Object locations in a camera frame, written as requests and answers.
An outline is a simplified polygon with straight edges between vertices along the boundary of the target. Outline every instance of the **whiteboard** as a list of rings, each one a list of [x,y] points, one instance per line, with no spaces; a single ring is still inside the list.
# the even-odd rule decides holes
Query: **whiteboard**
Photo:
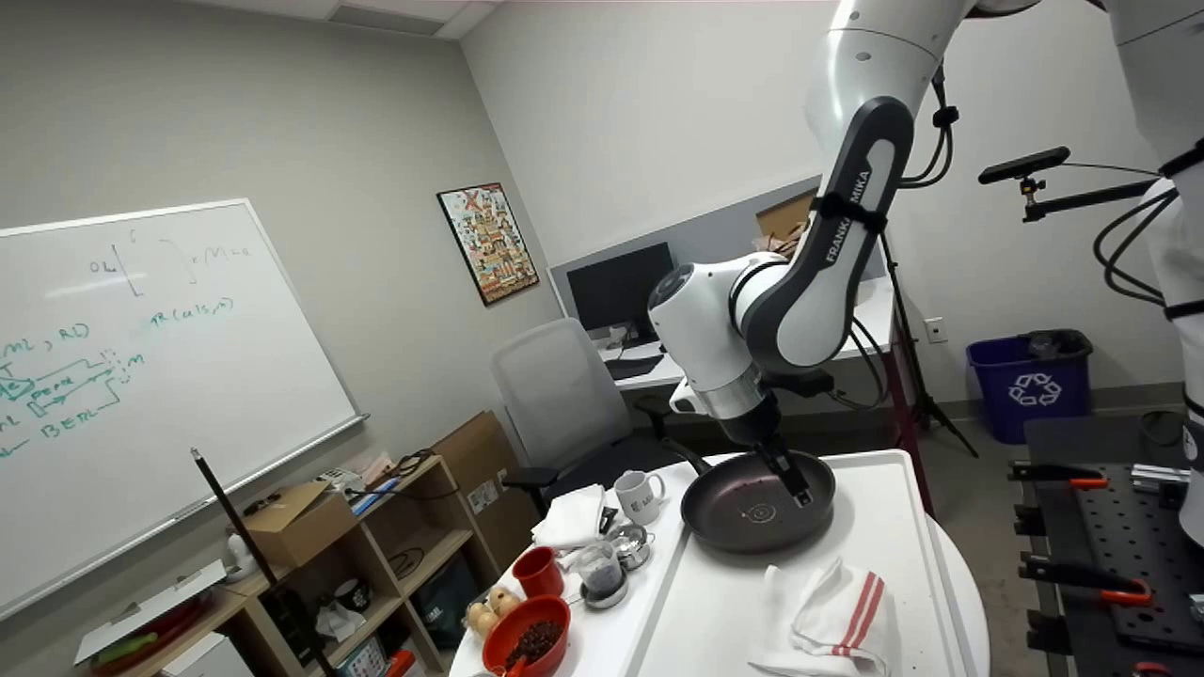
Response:
[[[352,422],[248,200],[0,229],[0,618]]]

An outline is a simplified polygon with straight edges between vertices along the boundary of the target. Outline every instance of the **pan handle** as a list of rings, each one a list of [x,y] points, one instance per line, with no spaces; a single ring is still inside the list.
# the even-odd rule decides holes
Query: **pan handle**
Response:
[[[686,457],[700,478],[711,473],[711,463],[704,463],[700,450],[694,450],[694,446],[686,446],[680,439],[671,439],[671,437],[662,437],[662,442],[665,442],[677,457]]]

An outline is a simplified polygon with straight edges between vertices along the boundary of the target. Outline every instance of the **cup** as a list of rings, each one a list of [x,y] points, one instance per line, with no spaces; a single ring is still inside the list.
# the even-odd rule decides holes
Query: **cup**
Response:
[[[526,599],[559,599],[564,594],[564,574],[559,574],[559,560],[558,560],[558,549],[526,549],[521,560],[516,560],[516,580],[523,585]]]
[[[627,570],[642,567],[651,555],[648,531],[638,524],[616,525],[610,541]]]
[[[612,480],[612,496],[616,508],[626,508],[626,514],[642,525],[662,511],[665,480],[657,473],[626,471]]]
[[[582,599],[610,599],[627,584],[627,570],[610,541],[582,549],[572,567],[578,570]]]

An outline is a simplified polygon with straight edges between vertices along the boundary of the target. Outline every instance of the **chair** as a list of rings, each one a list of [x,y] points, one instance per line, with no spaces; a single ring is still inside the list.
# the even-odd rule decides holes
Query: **chair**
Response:
[[[493,355],[493,379],[521,434],[521,471],[538,511],[578,486],[677,463],[665,439],[638,437],[595,342],[576,320],[541,323]]]

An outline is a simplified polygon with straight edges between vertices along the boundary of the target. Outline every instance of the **cardboard box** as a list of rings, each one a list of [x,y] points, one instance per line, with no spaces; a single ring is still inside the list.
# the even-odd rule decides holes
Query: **cardboard box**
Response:
[[[302,480],[270,496],[245,524],[270,563],[302,567],[340,541],[352,525],[352,514],[326,480]]]
[[[434,442],[445,456],[450,488],[479,519],[483,541],[493,563],[503,570],[526,547],[538,511],[523,488],[503,488],[503,471],[521,465],[513,439],[499,422],[483,409],[450,437]]]
[[[789,253],[793,242],[808,229],[808,214],[813,214],[813,190],[789,194],[784,203],[758,212],[758,224],[773,246]]]

